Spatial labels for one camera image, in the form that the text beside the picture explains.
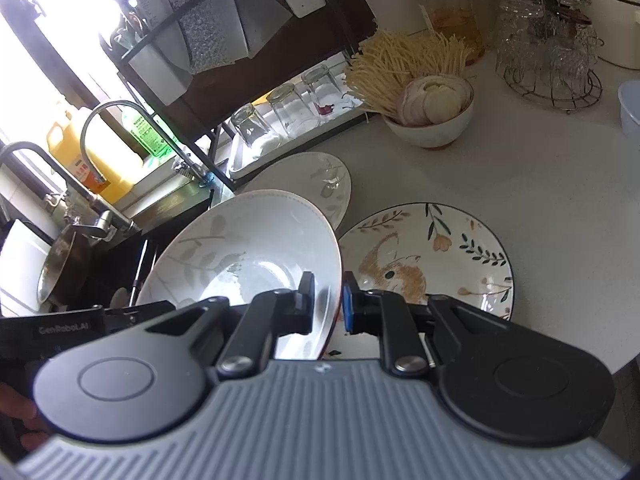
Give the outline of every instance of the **plate rim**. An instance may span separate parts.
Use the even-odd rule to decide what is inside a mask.
[[[494,231],[493,231],[493,230],[492,230],[492,229],[491,229],[491,228],[490,228],[490,227],[489,227],[485,222],[481,221],[477,216],[472,215],[471,213],[468,213],[468,212],[467,212],[467,211],[465,211],[464,209],[460,209],[459,207],[455,207],[455,206],[453,206],[453,205],[449,205],[449,204],[443,204],[442,202],[426,202],[426,201],[422,201],[422,202],[405,202],[405,203],[402,203],[402,204],[395,204],[395,205],[392,205],[392,206],[389,206],[389,207],[385,207],[385,208],[383,208],[383,209],[380,209],[379,211],[376,211],[375,213],[371,213],[370,215],[367,215],[367,216],[365,216],[364,218],[361,218],[360,220],[358,220],[358,221],[357,221],[353,226],[351,226],[349,229],[347,229],[347,230],[344,232],[344,234],[343,234],[340,238],[338,238],[338,243],[340,243],[340,241],[341,241],[341,240],[342,240],[342,239],[343,239],[347,234],[349,234],[352,230],[354,230],[354,229],[358,226],[358,224],[360,224],[361,222],[364,222],[366,219],[371,218],[371,217],[372,217],[372,216],[374,216],[374,215],[379,215],[380,213],[382,213],[383,211],[386,211],[387,209],[393,209],[393,208],[395,208],[395,207],[402,207],[402,206],[405,206],[405,205],[417,205],[417,204],[435,204],[435,205],[439,205],[439,206],[444,206],[444,207],[449,207],[449,208],[451,208],[451,209],[455,209],[456,211],[459,211],[459,212],[461,212],[461,213],[463,213],[463,214],[465,214],[465,215],[467,215],[467,216],[469,216],[469,217],[473,218],[474,220],[476,220],[476,221],[480,222],[480,223],[482,224],[482,226],[483,226],[485,229],[487,229],[487,230],[492,234],[492,236],[493,236],[493,237],[498,241],[498,244],[499,244],[499,245],[500,245],[500,247],[502,248],[502,252],[503,252],[503,253],[504,253],[504,255],[506,256],[506,259],[507,259],[507,261],[508,261],[508,263],[509,263],[509,267],[510,267],[510,269],[511,269],[511,279],[512,279],[512,282],[511,282],[511,283],[513,283],[513,286],[512,286],[512,289],[511,289],[511,290],[513,291],[513,299],[511,300],[511,311],[510,311],[510,313],[509,313],[509,317],[507,318],[507,321],[511,321],[511,319],[513,318],[513,310],[514,310],[515,303],[516,303],[516,293],[517,293],[517,290],[516,290],[515,272],[514,272],[514,270],[513,270],[513,266],[511,265],[511,259],[510,259],[510,257],[509,257],[509,253],[507,252],[507,249],[506,249],[506,248],[504,247],[504,245],[502,244],[502,241],[500,240],[500,238],[498,238],[498,237],[495,235]],[[342,272],[343,272],[343,273],[345,272],[345,270],[344,270],[344,262],[342,262]]]
[[[185,232],[194,222],[198,221],[199,218],[203,217],[204,215],[215,211],[215,209],[224,204],[224,203],[228,203],[231,200],[233,200],[234,198],[239,198],[239,197],[247,197],[249,195],[254,195],[254,194],[262,194],[265,192],[270,192],[270,193],[277,193],[277,194],[282,194],[283,196],[288,196],[290,198],[294,198],[295,200],[297,200],[298,202],[301,203],[306,203],[307,205],[310,206],[311,209],[314,210],[314,212],[316,213],[316,215],[321,219],[321,221],[323,221],[326,224],[326,227],[328,227],[328,232],[333,234],[333,238],[334,238],[334,250],[335,253],[337,253],[338,255],[338,290],[337,290],[337,308],[335,309],[334,312],[334,316],[333,319],[330,320],[331,322],[327,322],[324,324],[324,326],[322,327],[322,330],[320,331],[319,334],[319,338],[318,339],[322,339],[322,335],[326,333],[326,338],[325,341],[321,344],[318,345],[318,351],[317,352],[312,352],[311,355],[313,355],[313,357],[311,358],[304,358],[304,357],[297,357],[296,359],[302,359],[302,360],[318,360],[319,358],[322,357],[322,354],[324,353],[324,349],[326,348],[326,346],[329,344],[329,339],[331,337],[331,335],[334,332],[334,327],[335,324],[337,322],[338,319],[338,314],[340,314],[340,309],[342,307],[342,276],[344,273],[344,263],[342,260],[342,253],[340,252],[340,246],[338,245],[338,237],[335,234],[335,230],[331,225],[331,222],[328,221],[328,219],[326,218],[326,216],[324,216],[324,213],[322,211],[320,211],[315,204],[313,204],[311,201],[307,200],[306,198],[300,196],[300,195],[296,195],[295,193],[292,193],[290,191],[284,191],[282,189],[255,189],[252,191],[247,191],[244,193],[240,193],[237,194],[233,197],[231,197],[229,200],[225,200],[224,202],[220,202],[219,204],[216,204],[215,206],[213,206],[212,208],[206,210],[204,213],[201,213],[200,215],[198,215],[196,218],[193,219],[193,221],[189,222],[189,224],[187,224],[184,229],[182,229],[175,237],[173,240],[171,240],[171,242],[169,243],[169,245],[167,245],[167,247],[164,249],[164,251],[162,252],[162,254],[160,254],[160,257],[158,258],[158,260],[156,261],[156,263],[154,264],[154,269],[160,264],[162,258],[168,254],[169,249],[171,248],[171,246],[174,244],[174,242],[180,237],[180,235]],[[138,298],[136,299],[136,305],[138,305],[138,301],[140,299],[140,297],[143,295],[143,291],[145,290],[145,287],[148,283],[148,279],[149,276],[151,275],[151,273],[153,272],[154,269],[151,269],[151,271],[149,271],[148,275],[145,278],[145,282],[142,284],[142,287],[140,287],[140,293],[138,295]]]
[[[273,168],[275,168],[276,166],[278,166],[279,164],[283,163],[285,160],[288,160],[290,158],[295,158],[297,156],[302,156],[302,155],[311,155],[311,154],[316,154],[316,155],[327,155],[330,156],[331,158],[334,158],[335,160],[337,160],[338,162],[340,162],[340,164],[343,166],[343,168],[345,169],[346,176],[348,178],[348,188],[349,188],[349,194],[347,195],[347,200],[344,204],[344,212],[342,213],[342,216],[340,217],[340,219],[337,221],[337,224],[335,225],[335,227],[333,225],[331,225],[331,222],[329,222],[329,225],[331,225],[332,229],[334,230],[334,232],[340,227],[340,225],[342,224],[342,221],[344,220],[344,217],[347,215],[347,209],[349,208],[349,204],[351,203],[351,189],[352,189],[352,184],[351,184],[351,173],[349,172],[349,168],[347,167],[347,165],[344,163],[344,161],[339,158],[338,156],[335,156],[333,153],[327,153],[327,152],[299,152],[299,153],[293,153],[291,155],[287,155],[283,158],[281,158],[280,160],[277,160],[276,162],[274,162],[273,164],[268,165],[267,167],[262,168],[262,170],[260,170],[260,173],[258,173],[256,176],[254,176],[245,186],[244,190],[242,191],[241,194],[244,193],[250,193],[252,191],[260,191],[260,189],[250,189],[250,186],[252,183],[254,183],[256,181],[256,179],[260,178],[260,176],[265,172],[265,171],[269,171]]]

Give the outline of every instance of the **floral plate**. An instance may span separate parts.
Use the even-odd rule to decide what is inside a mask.
[[[164,250],[138,304],[180,308],[212,296],[245,304],[265,290],[298,288],[305,270],[316,279],[312,331],[281,337],[276,357],[318,359],[340,306],[340,251],[325,216],[293,193],[242,193],[198,216]]]
[[[247,184],[245,191],[281,189],[306,198],[338,228],[351,197],[351,177],[344,163],[329,153],[305,152],[276,162]]]
[[[354,273],[363,290],[392,290],[408,303],[447,294],[511,318],[514,284],[507,254],[482,222],[460,209],[425,202],[394,206],[356,224],[338,244],[344,270]],[[324,357],[378,355],[377,338],[348,335],[340,313]]]

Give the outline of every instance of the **yellow jug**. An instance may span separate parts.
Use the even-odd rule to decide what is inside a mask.
[[[86,133],[86,149],[104,175],[101,183],[80,155],[80,132],[91,113],[67,102],[58,103],[58,116],[47,133],[49,153],[89,190],[113,204],[140,179],[142,159],[100,118],[95,116]]]

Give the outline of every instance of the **white bowl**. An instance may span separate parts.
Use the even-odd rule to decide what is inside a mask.
[[[625,81],[618,88],[620,121],[625,136],[640,141],[640,80]]]
[[[281,337],[276,357],[317,359],[340,305],[340,251],[318,208],[287,191],[242,193],[197,217],[162,253],[138,304],[180,308],[211,296],[245,304],[266,290],[298,288],[305,270],[316,278],[313,329]]]
[[[474,113],[474,90],[471,88],[469,104],[453,119],[430,126],[402,126],[393,119],[383,116],[389,129],[404,142],[414,146],[434,150],[443,148],[456,140],[465,131]]]

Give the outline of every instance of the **rabbit illustration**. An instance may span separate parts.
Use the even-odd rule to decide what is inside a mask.
[[[358,268],[362,288],[380,288],[404,296],[407,303],[421,303],[427,291],[427,281],[420,267],[411,265],[418,254],[398,258],[398,233],[389,233],[364,257]]]

